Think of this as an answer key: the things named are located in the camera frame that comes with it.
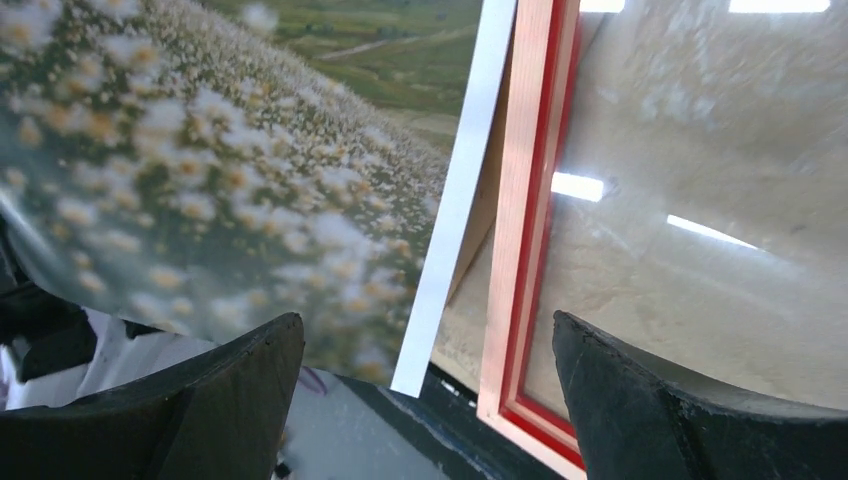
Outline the clear acrylic sheet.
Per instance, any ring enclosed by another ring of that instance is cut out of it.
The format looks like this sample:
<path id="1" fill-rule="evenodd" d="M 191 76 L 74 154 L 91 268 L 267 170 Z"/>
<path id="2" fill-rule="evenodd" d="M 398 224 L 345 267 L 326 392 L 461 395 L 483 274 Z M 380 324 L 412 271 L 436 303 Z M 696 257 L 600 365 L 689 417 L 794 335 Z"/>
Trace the clear acrylic sheet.
<path id="1" fill-rule="evenodd" d="M 847 405 L 847 5 L 584 1 L 528 396 L 553 313 L 760 393 Z"/>

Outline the brown cardboard backing board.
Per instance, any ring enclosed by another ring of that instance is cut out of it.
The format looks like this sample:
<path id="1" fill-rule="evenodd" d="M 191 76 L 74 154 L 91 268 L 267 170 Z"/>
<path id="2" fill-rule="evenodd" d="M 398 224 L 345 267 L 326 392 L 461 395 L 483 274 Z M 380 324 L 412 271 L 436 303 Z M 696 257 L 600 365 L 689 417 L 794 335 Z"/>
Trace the brown cardboard backing board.
<path id="1" fill-rule="evenodd" d="M 475 261 L 484 240 L 492 228 L 497 212 L 497 201 L 502 167 L 504 132 L 508 109 L 508 95 L 513 57 L 514 32 L 507 44 L 504 69 L 481 171 L 471 206 L 468 224 L 462 240 L 457 265 L 448 291 L 449 304 L 460 288 Z"/>

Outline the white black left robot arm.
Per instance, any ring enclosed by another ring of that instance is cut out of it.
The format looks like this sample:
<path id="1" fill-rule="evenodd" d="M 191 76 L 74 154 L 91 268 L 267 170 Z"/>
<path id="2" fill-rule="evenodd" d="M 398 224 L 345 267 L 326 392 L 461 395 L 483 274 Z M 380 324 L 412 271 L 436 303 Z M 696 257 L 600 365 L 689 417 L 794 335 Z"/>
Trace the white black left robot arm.
<path id="1" fill-rule="evenodd" d="M 215 349 L 63 300 L 21 267 L 1 228 L 1 408 L 61 407 Z"/>

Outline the landscape photo print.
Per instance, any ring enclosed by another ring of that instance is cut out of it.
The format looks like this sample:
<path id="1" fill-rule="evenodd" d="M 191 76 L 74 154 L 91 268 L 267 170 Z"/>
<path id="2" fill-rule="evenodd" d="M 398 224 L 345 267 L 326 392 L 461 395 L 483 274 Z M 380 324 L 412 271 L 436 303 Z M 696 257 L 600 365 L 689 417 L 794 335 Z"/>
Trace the landscape photo print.
<path id="1" fill-rule="evenodd" d="M 517 5 L 466 26 L 449 151 L 276 33 L 287 2 L 5 1 L 1 236 L 47 292 L 222 344 L 294 312 L 312 368 L 422 390 Z"/>

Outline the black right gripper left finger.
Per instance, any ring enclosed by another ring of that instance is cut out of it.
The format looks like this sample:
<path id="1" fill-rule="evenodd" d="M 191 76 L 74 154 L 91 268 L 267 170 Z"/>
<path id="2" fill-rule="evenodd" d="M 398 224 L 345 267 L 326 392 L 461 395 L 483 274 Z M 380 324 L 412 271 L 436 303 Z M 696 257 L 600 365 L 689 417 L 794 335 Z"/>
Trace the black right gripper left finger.
<path id="1" fill-rule="evenodd" d="M 295 313 L 66 406 L 1 416 L 5 479 L 268 479 L 296 388 Z"/>

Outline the red wooden picture frame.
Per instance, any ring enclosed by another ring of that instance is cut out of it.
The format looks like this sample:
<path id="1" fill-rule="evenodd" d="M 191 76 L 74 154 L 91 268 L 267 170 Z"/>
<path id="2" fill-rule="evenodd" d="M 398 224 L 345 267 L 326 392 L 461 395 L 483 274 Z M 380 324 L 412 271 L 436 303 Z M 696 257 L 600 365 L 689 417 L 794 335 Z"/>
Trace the red wooden picture frame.
<path id="1" fill-rule="evenodd" d="M 634 299 L 588 245 L 585 202 L 562 192 L 578 68 L 604 27 L 636 19 L 641 1 L 605 12 L 591 1 L 517 7 L 498 211 L 481 361 L 479 418 L 566 479 L 585 467 L 547 352 L 555 309 L 610 325 Z"/>

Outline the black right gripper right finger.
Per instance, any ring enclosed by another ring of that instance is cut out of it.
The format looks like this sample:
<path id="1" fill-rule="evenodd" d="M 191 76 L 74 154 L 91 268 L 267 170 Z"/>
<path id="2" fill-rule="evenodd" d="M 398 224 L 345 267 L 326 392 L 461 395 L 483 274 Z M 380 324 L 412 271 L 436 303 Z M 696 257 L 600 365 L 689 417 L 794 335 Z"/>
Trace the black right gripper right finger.
<path id="1" fill-rule="evenodd" d="M 847 413 L 737 387 L 553 315 L 590 479 L 844 479 Z"/>

